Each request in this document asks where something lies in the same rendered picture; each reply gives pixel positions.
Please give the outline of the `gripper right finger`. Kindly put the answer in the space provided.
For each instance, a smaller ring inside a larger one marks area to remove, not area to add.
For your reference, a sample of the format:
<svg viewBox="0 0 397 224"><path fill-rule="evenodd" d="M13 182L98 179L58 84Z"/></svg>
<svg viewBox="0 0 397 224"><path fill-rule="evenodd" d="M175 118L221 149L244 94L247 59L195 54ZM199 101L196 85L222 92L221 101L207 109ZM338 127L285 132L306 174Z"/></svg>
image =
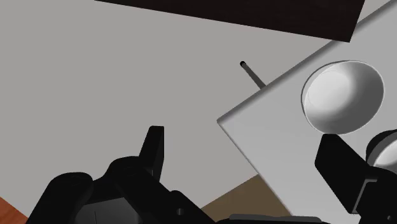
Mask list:
<svg viewBox="0 0 397 224"><path fill-rule="evenodd" d="M397 174L369 165L336 134L322 136L315 167L358 224L397 224Z"/></svg>

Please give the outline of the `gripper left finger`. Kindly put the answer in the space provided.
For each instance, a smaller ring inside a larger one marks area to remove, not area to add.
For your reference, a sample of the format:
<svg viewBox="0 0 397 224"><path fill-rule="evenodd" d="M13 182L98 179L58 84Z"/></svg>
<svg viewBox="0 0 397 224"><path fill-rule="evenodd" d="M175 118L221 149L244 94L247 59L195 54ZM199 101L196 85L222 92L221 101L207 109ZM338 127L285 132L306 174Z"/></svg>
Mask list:
<svg viewBox="0 0 397 224"><path fill-rule="evenodd" d="M142 224L215 224L188 197L160 183L164 162L163 126L151 126L138 156L117 158L102 177L67 172L45 188L26 224L74 224L89 204L125 199Z"/></svg>

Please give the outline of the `black and white cup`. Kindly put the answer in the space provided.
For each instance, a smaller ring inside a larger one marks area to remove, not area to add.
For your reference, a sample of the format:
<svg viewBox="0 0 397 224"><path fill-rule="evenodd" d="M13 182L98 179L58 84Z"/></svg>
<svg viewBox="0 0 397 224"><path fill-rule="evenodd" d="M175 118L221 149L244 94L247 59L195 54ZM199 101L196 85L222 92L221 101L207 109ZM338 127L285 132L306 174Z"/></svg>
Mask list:
<svg viewBox="0 0 397 224"><path fill-rule="evenodd" d="M383 131L370 140L366 162L397 174L397 129Z"/></svg>

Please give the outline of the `white table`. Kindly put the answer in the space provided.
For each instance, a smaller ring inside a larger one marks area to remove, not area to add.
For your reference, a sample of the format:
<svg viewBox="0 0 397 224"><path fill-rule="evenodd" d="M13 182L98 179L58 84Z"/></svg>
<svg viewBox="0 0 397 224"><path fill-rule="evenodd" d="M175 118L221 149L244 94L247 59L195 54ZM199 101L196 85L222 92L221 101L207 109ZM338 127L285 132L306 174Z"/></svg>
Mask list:
<svg viewBox="0 0 397 224"><path fill-rule="evenodd" d="M291 214L331 224L358 224L317 172L320 132L305 119L301 92L321 66L359 60L382 75L384 101L363 128L344 136L359 155L379 132L397 129L397 0L359 22L350 42L330 41L218 120L219 126Z"/></svg>

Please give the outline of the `white bowl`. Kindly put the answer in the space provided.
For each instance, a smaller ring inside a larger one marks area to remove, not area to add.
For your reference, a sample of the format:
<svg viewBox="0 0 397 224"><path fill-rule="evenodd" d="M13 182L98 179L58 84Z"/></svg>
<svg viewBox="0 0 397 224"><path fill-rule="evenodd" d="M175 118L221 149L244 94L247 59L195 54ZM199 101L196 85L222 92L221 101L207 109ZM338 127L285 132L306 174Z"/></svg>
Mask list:
<svg viewBox="0 0 397 224"><path fill-rule="evenodd" d="M341 60L308 76L301 91L301 107L313 129L344 135L371 121L384 94L384 79L376 68L359 60Z"/></svg>

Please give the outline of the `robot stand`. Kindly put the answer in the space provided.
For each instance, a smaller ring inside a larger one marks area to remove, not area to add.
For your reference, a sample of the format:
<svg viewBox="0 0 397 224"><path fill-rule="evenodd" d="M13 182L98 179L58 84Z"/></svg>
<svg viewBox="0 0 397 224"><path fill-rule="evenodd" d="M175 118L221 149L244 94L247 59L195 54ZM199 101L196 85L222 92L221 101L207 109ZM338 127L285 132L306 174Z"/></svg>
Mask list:
<svg viewBox="0 0 397 224"><path fill-rule="evenodd" d="M96 0L349 42L365 0Z"/></svg>

